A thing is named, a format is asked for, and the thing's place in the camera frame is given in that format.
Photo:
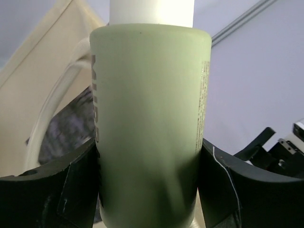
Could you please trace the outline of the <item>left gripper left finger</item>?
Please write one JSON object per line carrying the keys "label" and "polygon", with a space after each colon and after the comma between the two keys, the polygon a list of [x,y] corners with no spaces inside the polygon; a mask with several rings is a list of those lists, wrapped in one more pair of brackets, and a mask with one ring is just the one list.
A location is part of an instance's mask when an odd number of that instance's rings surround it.
{"label": "left gripper left finger", "polygon": [[0,179],[2,228],[91,228],[98,196],[95,140],[19,176]]}

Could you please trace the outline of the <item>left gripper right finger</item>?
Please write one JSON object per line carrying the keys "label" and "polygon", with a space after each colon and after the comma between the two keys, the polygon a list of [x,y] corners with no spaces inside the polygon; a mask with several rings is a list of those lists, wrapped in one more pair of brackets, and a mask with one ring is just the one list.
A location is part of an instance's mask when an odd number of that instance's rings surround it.
{"label": "left gripper right finger", "polygon": [[241,215],[243,228],[302,228],[304,181],[250,165],[204,140],[199,196],[206,227]]}

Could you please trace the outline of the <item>pale green bottle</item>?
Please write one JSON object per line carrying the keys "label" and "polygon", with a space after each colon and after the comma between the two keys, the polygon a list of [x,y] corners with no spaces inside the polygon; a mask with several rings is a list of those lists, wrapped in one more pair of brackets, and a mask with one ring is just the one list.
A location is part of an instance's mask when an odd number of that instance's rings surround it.
{"label": "pale green bottle", "polygon": [[101,217],[187,228],[197,195],[211,37],[192,0],[112,0],[90,34]]}

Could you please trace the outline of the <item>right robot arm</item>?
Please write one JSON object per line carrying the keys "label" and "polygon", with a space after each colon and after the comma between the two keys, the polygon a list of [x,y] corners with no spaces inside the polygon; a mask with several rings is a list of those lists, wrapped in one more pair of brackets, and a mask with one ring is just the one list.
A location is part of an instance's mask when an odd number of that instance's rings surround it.
{"label": "right robot arm", "polygon": [[266,151],[263,145],[275,134],[267,127],[234,156],[261,169],[294,178],[304,178],[304,120],[293,124],[292,133]]}

